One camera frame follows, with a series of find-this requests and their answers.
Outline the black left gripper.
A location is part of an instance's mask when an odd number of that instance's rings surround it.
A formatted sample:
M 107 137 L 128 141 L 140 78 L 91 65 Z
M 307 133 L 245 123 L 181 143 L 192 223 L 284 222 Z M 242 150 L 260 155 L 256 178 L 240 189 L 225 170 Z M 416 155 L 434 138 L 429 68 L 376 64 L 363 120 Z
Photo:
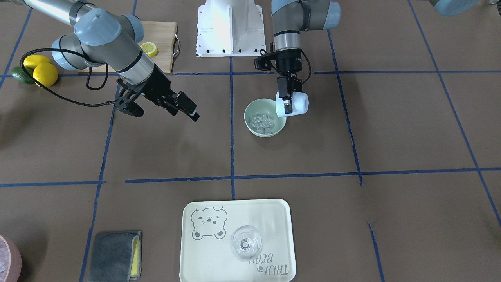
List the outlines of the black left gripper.
M 290 100 L 286 76 L 298 78 L 297 74 L 303 69 L 303 50 L 292 48 L 268 53 L 261 49 L 258 54 L 254 59 L 254 67 L 267 72 L 274 69 L 281 75 L 277 78 L 278 96 L 283 100 L 284 114 L 292 114 L 293 102 Z

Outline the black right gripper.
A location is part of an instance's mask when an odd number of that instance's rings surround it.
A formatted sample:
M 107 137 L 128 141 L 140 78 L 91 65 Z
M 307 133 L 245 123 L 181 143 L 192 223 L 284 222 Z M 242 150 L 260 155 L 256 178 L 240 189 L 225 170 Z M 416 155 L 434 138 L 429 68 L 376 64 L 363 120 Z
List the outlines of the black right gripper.
M 117 83 L 121 91 L 115 100 L 115 109 L 123 114 L 141 118 L 144 110 L 135 101 L 143 95 L 154 105 L 167 110 L 172 116 L 182 112 L 193 122 L 199 119 L 195 102 L 184 92 L 172 92 L 170 80 L 157 65 L 154 66 L 150 76 L 140 84 L 133 85 L 122 78 L 117 79 Z

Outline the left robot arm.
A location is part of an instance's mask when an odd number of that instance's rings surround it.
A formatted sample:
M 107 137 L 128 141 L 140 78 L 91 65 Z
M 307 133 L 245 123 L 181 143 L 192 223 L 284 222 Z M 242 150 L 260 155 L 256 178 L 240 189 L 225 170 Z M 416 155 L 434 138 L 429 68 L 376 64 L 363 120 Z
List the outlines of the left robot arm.
M 273 42 L 270 51 L 260 50 L 254 66 L 261 71 L 276 71 L 277 94 L 275 109 L 279 117 L 305 114 L 308 95 L 298 73 L 308 58 L 302 50 L 301 33 L 331 30 L 339 24 L 341 6 L 333 0 L 274 0 L 272 1 Z

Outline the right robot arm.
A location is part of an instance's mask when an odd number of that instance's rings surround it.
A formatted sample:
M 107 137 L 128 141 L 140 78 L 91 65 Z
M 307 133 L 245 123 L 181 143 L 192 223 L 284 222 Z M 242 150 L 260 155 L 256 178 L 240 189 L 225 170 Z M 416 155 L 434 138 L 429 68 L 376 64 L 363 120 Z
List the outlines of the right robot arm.
M 197 105 L 184 93 L 171 89 L 170 79 L 144 52 L 139 43 L 144 29 L 136 16 L 115 16 L 90 2 L 80 0 L 16 0 L 73 28 L 55 40 L 52 57 L 70 71 L 105 65 L 118 73 L 121 86 L 118 98 L 110 101 L 124 114 L 142 117 L 143 109 L 136 99 L 143 95 L 158 107 L 175 116 L 182 112 L 197 121 Z

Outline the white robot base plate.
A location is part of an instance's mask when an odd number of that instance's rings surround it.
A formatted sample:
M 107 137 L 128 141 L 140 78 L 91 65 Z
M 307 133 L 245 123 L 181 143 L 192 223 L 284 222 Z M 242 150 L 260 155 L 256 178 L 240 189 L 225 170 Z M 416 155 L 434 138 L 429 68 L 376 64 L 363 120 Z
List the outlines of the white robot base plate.
M 254 57 L 265 49 L 263 9 L 253 0 L 207 0 L 197 16 L 197 57 Z

